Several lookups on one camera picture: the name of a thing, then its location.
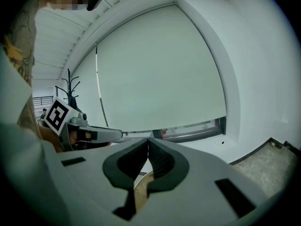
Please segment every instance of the marble floor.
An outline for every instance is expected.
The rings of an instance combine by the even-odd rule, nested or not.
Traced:
[[[268,197],[271,197],[285,188],[297,162],[298,157],[286,147],[277,148],[268,143],[233,167],[254,181]]]

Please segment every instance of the white window shade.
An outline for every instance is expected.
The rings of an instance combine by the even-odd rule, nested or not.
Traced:
[[[106,127],[96,82],[95,54],[96,48],[91,50],[72,75],[72,78],[79,76],[73,80],[72,88],[80,81],[72,95],[79,95],[76,98],[77,106],[87,114],[89,125]]]
[[[110,128],[163,129],[226,115],[222,83],[198,30],[176,6],[122,25],[98,44]]]

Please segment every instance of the black railing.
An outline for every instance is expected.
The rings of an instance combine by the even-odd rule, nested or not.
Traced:
[[[53,96],[33,97],[32,101],[34,106],[51,105],[53,102]]]

